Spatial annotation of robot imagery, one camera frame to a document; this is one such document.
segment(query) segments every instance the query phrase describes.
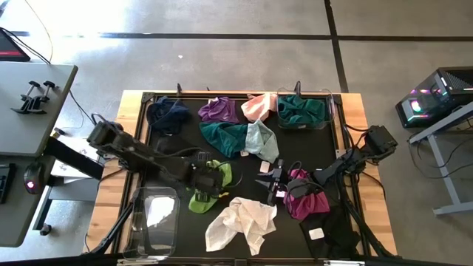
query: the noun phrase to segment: magenta cloth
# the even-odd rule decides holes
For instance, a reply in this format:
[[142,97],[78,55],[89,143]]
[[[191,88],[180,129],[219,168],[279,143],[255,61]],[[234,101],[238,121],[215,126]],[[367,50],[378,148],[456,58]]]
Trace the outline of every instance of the magenta cloth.
[[[290,173],[292,178],[307,178],[307,172],[304,170],[301,170],[296,177],[297,171],[298,170],[292,170]],[[317,195],[310,194],[299,199],[294,199],[292,196],[285,199],[285,204],[289,204],[290,215],[298,220],[305,219],[309,214],[326,213],[330,211],[330,206],[324,192],[320,192]]]
[[217,97],[199,109],[202,122],[239,123],[235,113],[235,101],[228,97]]

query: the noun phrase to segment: wooden table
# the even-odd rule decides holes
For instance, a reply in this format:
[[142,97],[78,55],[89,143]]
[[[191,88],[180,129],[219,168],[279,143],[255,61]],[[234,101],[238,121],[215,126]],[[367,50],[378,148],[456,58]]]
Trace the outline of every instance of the wooden table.
[[[135,135],[135,129],[137,127],[138,114],[140,112],[141,97],[143,92],[147,91],[124,91],[120,103],[120,108],[118,110],[116,122],[123,125],[123,128],[126,132],[131,135]],[[207,93],[211,94],[225,94],[225,93],[242,93],[242,94],[257,94],[264,92],[207,92],[207,91],[188,91],[184,93],[201,93],[203,95]],[[343,101],[343,110],[346,123],[354,126],[356,128],[365,129],[368,127],[367,120],[364,114],[363,102],[361,100],[361,95],[356,93],[342,93],[341,99]],[[338,115],[336,115],[336,135],[337,141],[340,147],[344,147],[343,140],[341,138],[341,127],[340,121],[338,120]],[[146,119],[143,120],[143,131],[141,132],[140,140],[144,142],[146,137],[146,130],[148,124]],[[353,136],[354,140],[357,140],[360,137],[360,132],[350,130],[350,134]],[[112,161],[107,164],[103,175],[106,175],[112,171],[116,171],[118,165],[116,161]],[[374,176],[379,180],[378,168],[370,164],[367,165],[365,171]],[[95,201],[94,211],[92,213],[92,218],[90,221],[87,244],[93,249],[96,247],[102,238],[109,232],[110,228],[115,223],[115,220],[118,217],[118,212],[120,209],[120,200],[123,193],[123,187],[125,184],[126,172],[117,174],[114,177],[111,177],[107,180],[104,180],[101,183],[100,189],[97,194],[97,199]],[[137,176],[134,177],[132,183],[132,192],[136,188]],[[370,178],[360,175],[360,182],[358,184],[361,204],[363,208],[364,219],[369,225],[376,237],[381,241],[384,247],[393,254],[396,254],[396,247],[394,243],[394,238],[392,236],[391,224],[389,222],[389,216],[387,213],[386,203],[384,201],[383,190],[381,187],[375,183]],[[129,233],[129,223],[131,217],[129,217],[127,223],[123,226],[122,237],[120,241],[119,250],[122,251],[126,246],[126,241],[128,239]],[[352,220],[353,227],[358,230],[358,226]],[[362,253],[361,243],[358,245],[358,251]]]

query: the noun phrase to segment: yellow cable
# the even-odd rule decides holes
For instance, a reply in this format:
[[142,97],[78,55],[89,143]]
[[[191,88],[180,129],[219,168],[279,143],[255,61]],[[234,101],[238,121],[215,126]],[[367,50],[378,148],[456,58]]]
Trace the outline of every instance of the yellow cable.
[[50,40],[50,46],[51,46],[50,61],[51,61],[51,59],[52,59],[52,53],[54,52],[54,49],[52,48],[52,40],[51,40],[50,32],[47,31],[47,28],[46,28],[46,26],[44,26],[43,21],[39,18],[38,14],[37,14],[36,11],[33,9],[33,7],[32,7],[31,4],[28,2],[28,0],[24,0],[24,2],[27,3],[28,7],[30,7],[31,11],[35,14],[36,18],[39,20],[39,23],[41,23],[41,25],[43,26],[44,31],[46,32],[48,39]]

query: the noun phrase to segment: computer mouse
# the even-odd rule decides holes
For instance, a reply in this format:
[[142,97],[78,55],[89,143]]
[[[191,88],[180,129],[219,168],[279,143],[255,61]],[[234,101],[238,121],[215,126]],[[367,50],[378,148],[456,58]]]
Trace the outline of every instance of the computer mouse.
[[43,165],[33,162],[24,171],[24,187],[30,194],[40,194],[43,191]]

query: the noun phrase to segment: navy blue cloth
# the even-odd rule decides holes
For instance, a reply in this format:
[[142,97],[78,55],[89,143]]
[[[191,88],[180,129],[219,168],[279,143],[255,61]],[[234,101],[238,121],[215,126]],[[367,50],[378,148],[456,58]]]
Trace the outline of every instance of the navy blue cloth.
[[164,134],[179,134],[181,124],[189,116],[189,108],[181,100],[170,100],[167,96],[159,98],[146,112],[148,124]]

